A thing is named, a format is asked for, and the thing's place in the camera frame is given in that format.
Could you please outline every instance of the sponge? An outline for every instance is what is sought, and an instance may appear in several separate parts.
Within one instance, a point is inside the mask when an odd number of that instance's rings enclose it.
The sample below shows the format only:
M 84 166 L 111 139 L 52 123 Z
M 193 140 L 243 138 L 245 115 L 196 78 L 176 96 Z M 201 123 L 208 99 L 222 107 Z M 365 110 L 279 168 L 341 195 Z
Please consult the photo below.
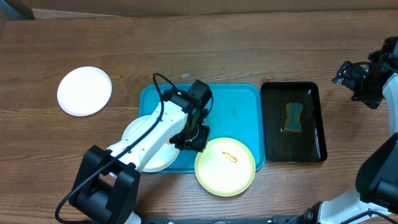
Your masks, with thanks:
M 287 103 L 285 106 L 284 131 L 301 133 L 300 115 L 303 110 L 301 103 Z

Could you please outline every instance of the wooden tabletop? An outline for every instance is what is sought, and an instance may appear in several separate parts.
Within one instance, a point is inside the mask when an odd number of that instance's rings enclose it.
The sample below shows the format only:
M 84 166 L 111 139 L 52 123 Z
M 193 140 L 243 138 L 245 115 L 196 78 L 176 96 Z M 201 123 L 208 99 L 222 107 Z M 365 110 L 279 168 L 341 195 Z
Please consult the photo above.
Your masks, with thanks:
M 121 138 L 154 72 L 174 83 L 315 82 L 328 159 L 267 161 L 250 188 L 231 198 L 208 193 L 195 174 L 143 174 L 138 214 L 260 218 L 331 200 L 354 186 L 389 131 L 385 101 L 371 110 L 330 80 L 345 60 L 366 60 L 397 29 L 398 11 L 8 21 L 0 44 L 0 223 L 56 223 L 55 207 L 82 155 Z M 113 95 L 99 113 L 73 117 L 59 107 L 57 87 L 85 65 L 110 76 Z M 69 205 L 61 216 L 85 217 Z

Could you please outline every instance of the yellow plate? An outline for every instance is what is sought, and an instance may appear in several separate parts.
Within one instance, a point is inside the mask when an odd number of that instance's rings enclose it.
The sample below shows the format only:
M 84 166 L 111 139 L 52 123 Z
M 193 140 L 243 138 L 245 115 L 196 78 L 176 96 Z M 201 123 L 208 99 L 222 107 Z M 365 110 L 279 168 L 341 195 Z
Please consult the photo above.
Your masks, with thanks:
M 246 190 L 253 181 L 256 165 L 250 150 L 231 138 L 210 141 L 195 159 L 199 183 L 218 196 L 234 196 Z

